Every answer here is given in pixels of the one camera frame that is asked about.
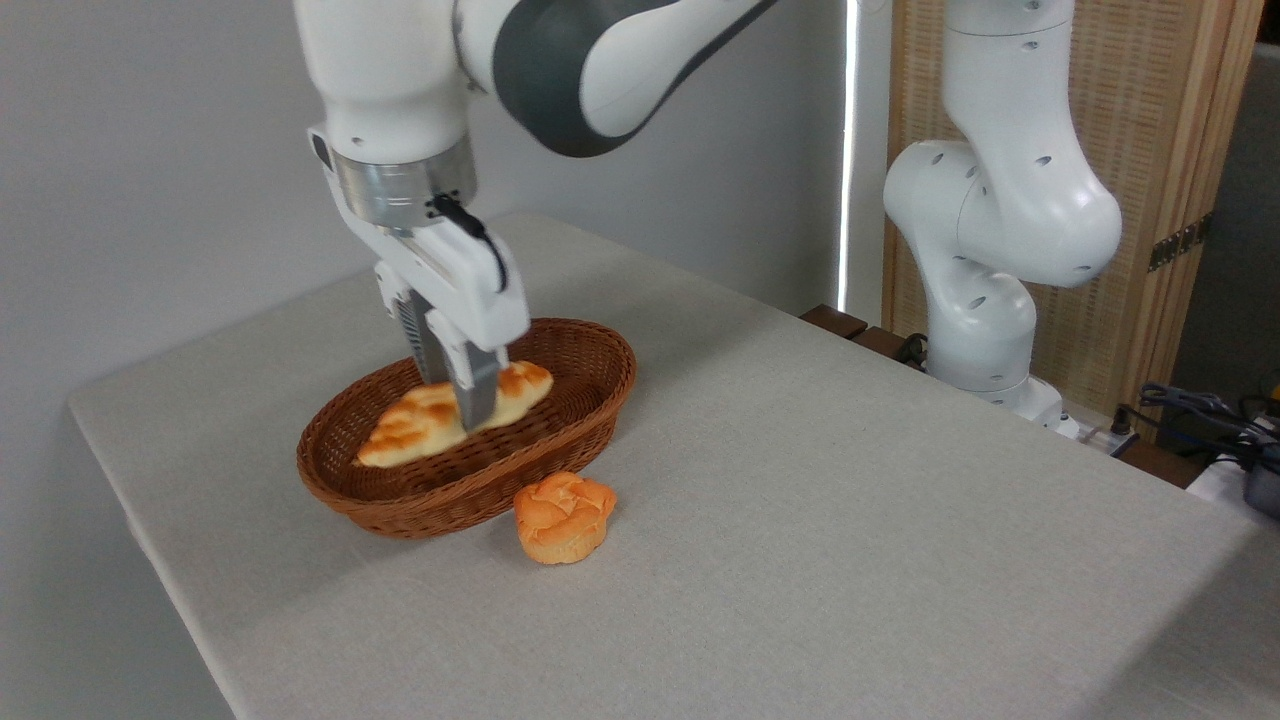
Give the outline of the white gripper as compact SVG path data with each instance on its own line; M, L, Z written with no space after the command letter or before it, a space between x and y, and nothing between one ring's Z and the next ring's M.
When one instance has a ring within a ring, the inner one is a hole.
M497 410L507 345L530 327L524 283L506 242L466 233L448 219L401 234L355 215L332 170L326 182L344 223L380 260L375 277L381 301L398 320L426 386L451 383L467 432Z

